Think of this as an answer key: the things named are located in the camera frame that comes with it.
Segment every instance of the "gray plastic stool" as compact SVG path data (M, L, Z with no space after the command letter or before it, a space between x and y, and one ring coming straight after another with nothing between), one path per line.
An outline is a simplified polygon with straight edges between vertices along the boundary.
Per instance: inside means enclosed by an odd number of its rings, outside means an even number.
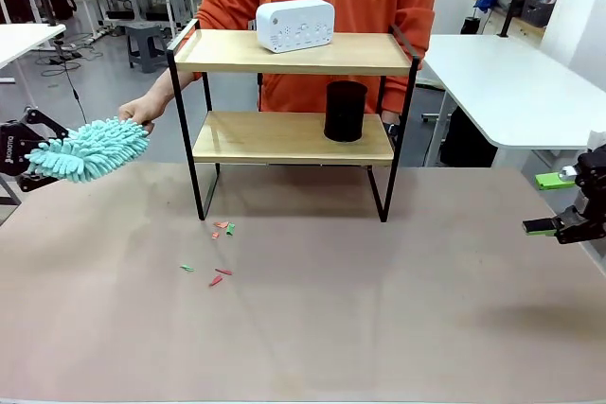
M162 38L162 31L158 26L145 24L132 24L124 27L126 29L126 44L129 49L129 65L139 63L143 73L153 73L155 65L167 61L167 47ZM154 39L157 38L162 49L155 47ZM136 41L137 50L133 51L131 40Z

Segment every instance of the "white speaker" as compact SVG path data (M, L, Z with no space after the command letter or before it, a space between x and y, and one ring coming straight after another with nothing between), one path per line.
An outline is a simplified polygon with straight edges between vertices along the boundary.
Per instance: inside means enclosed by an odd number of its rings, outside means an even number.
M257 39L280 53L322 46L332 41L334 7L323 0L289 0L257 9Z

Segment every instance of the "red debris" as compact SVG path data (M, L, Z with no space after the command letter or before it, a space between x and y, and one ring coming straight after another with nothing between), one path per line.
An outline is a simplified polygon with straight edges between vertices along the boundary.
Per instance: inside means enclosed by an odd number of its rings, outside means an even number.
M215 279L212 280L212 282L208 285L210 288L212 288L214 285L219 284L223 281L223 278L221 277L220 274L218 274L217 276L215 276Z

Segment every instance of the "robotic arm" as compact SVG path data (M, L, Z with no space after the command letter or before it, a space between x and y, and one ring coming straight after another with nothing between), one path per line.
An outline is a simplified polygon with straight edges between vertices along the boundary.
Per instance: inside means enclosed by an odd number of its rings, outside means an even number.
M26 108L21 120L0 123L0 173L15 177L22 191L28 192L57 179L41 175L28 174L29 161L25 155L47 139L32 130L28 125L46 125L59 139L67 137L68 131L57 122L35 108Z
M524 221L528 235L552 236L561 244L606 237L606 145L583 153L559 173L537 176L537 182L542 189L576 185L583 198L554 218Z

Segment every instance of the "two-tier shelf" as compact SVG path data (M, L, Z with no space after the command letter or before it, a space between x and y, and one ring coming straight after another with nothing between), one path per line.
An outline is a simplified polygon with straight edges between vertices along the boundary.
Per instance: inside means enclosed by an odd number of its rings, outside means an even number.
M194 27L196 30L182 45ZM366 167L379 218L387 221L419 69L419 56L396 26L390 28L390 33L336 33L331 44L274 54L257 43L254 31L200 30L198 20L193 20L169 45L168 60L200 220L204 220L208 212L221 163L230 163ZM177 71L202 73L208 112L193 147L189 143ZM377 76L381 77L377 113L365 114L362 138L358 141L333 142L324 136L324 114L213 111L209 71L258 73L259 95L263 73ZM388 76L409 77L395 147L392 147L381 121ZM216 174L204 203L196 163L215 164ZM374 166L391 167L384 204L372 171Z

